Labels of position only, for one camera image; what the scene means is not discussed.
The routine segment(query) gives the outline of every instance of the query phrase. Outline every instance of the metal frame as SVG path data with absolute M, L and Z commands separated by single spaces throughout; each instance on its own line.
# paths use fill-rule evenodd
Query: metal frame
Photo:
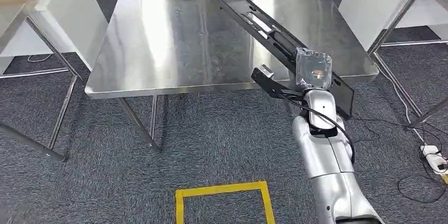
M 378 49 L 380 47 L 448 43 L 448 40 L 429 40 L 429 41 L 385 43 L 386 40 L 389 38 L 390 34 L 392 33 L 392 31 L 395 29 L 395 27 L 402 20 L 404 15 L 412 7 L 414 2 L 415 2 L 415 0 L 407 0 L 407 2 L 404 4 L 404 6 L 401 8 L 401 10 L 398 12 L 397 16 L 394 18 L 394 20 L 390 24 L 390 26 L 387 28 L 387 30 L 383 33 L 383 35 L 375 43 L 373 43 L 371 49 L 369 50 L 369 56 L 370 57 L 374 56 L 378 60 L 379 64 L 384 68 L 385 73 L 388 74 L 388 77 L 397 86 L 397 89 L 400 91 L 401 95 L 404 97 L 406 102 L 410 105 L 412 111 L 417 116 L 417 118 L 413 122 L 410 123 L 410 125 L 409 125 L 410 127 L 418 126 L 420 123 L 426 121 L 432 115 L 434 115 L 439 110 L 441 110 L 442 108 L 444 108 L 448 105 L 448 98 L 446 98 L 443 101 L 441 101 L 440 103 L 438 103 L 436 106 L 431 108 L 428 112 L 423 114 L 422 111 L 417 107 L 415 102 L 412 100 L 410 95 L 406 92 L 404 87 L 397 80 L 397 78 L 395 77 L 395 75 L 393 74 L 391 69 L 386 65 L 386 63 L 382 60 L 382 58 L 378 54 Z
M 137 131 L 139 131 L 141 134 L 143 134 L 143 138 L 148 143 L 150 148 L 152 150 L 154 150 L 155 152 L 160 153 L 162 150 L 159 147 L 157 147 L 157 145 L 153 141 L 153 138 L 154 138 L 154 125 L 155 125 L 155 110 L 156 110 L 155 104 L 157 102 L 157 96 L 154 96 L 153 107 L 152 107 L 152 110 L 151 110 L 151 134 L 148 133 L 148 131 L 146 130 L 145 126 L 140 121 L 140 119 L 138 119 L 137 114 L 135 114 L 135 112 L 132 110 L 132 107 L 129 105 L 129 103 L 126 101 L 125 98 L 123 98 L 123 97 L 117 98 L 117 101 L 120 104 L 120 106 L 123 108 L 125 113 L 127 114 L 128 118 L 132 121 L 132 123 L 134 123 L 135 129 Z
M 8 79 L 8 78 L 19 78 L 19 77 L 29 77 L 29 76 L 36 76 L 36 75 L 44 75 L 44 74 L 53 74 L 53 73 L 59 73 L 59 72 L 67 72 L 70 71 L 73 75 L 69 88 L 67 90 L 66 97 L 64 98 L 64 102 L 62 104 L 61 110 L 59 111 L 58 119 L 56 120 L 56 124 L 54 126 L 53 132 L 50 137 L 50 142 L 48 144 L 48 147 L 45 147 L 44 145 L 40 144 L 39 142 L 33 140 L 32 138 L 18 132 L 17 130 L 0 123 L 0 132 L 5 133 L 6 135 L 10 136 L 11 138 L 20 141 L 40 152 L 43 154 L 46 154 L 48 156 L 53 157 L 57 161 L 64 162 L 67 160 L 66 156 L 61 155 L 59 153 L 56 153 L 53 151 L 54 145 L 56 144 L 56 140 L 58 138 L 59 130 L 61 128 L 62 121 L 64 119 L 64 116 L 67 111 L 68 104 L 70 102 L 71 95 L 73 93 L 74 86 L 76 84 L 76 81 L 79 79 L 81 82 L 84 83 L 81 76 L 79 76 L 78 72 L 72 67 L 72 65 L 64 58 L 64 56 L 55 48 L 53 43 L 48 39 L 48 37 L 39 29 L 39 27 L 36 25 L 36 23 L 27 16 L 26 22 L 28 25 L 34 30 L 34 32 L 41 38 L 41 40 L 50 48 L 50 50 L 53 52 L 53 55 L 55 55 L 59 61 L 62 62 L 62 64 L 65 66 L 64 68 L 57 68 L 57 69 L 49 69 L 49 70 L 41 70 L 41 71 L 35 71 L 35 72 L 26 72 L 26 73 L 15 73 L 15 74 L 5 74 L 0 76 L 0 79 Z

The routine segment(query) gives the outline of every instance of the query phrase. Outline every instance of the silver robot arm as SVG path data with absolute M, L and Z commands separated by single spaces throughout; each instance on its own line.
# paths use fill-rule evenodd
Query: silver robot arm
M 344 128 L 336 114 L 333 95 L 323 89 L 309 90 L 304 97 L 311 109 L 327 115 Z M 304 158 L 321 224 L 383 223 L 364 197 L 356 182 L 348 139 L 338 129 L 333 137 L 312 135 L 312 129 L 328 130 L 335 126 L 308 112 L 293 121 L 293 133 Z

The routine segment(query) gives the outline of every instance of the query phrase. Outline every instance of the plastic wrap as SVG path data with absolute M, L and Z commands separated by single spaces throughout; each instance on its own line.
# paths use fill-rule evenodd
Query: plastic wrap
M 329 55 L 306 48 L 296 48 L 296 85 L 303 89 L 328 89 L 331 84 L 332 60 Z

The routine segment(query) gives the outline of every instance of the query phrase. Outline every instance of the yellow tape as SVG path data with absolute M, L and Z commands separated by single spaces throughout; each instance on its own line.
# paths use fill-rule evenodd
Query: yellow tape
M 182 190 L 176 191 L 176 223 L 183 223 L 183 196 Z
M 448 175 L 442 175 L 442 179 L 446 184 L 448 184 Z
M 194 189 L 176 190 L 176 223 L 177 224 L 184 223 L 183 198 L 202 196 L 202 195 L 212 195 L 218 193 L 230 193 L 237 191 L 250 191 L 250 190 L 261 190 L 267 223 L 274 224 L 275 223 L 274 213 L 272 211 L 272 205 L 270 203 L 270 196 L 266 181 L 252 182 L 252 183 L 236 183 L 236 184 L 216 185 Z

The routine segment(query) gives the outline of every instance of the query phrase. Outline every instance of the black device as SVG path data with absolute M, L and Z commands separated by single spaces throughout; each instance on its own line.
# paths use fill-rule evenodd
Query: black device
M 220 0 L 220 5 L 239 25 L 286 66 L 293 75 L 296 74 L 296 48 L 307 48 L 304 43 L 251 0 Z M 291 90 L 268 78 L 258 68 L 254 69 L 251 77 L 273 98 L 289 95 L 295 96 L 296 100 L 301 101 L 304 95 L 303 89 Z M 342 118 L 350 119 L 354 90 L 334 72 L 331 81 L 328 91 L 334 96 L 337 106 L 336 111 Z

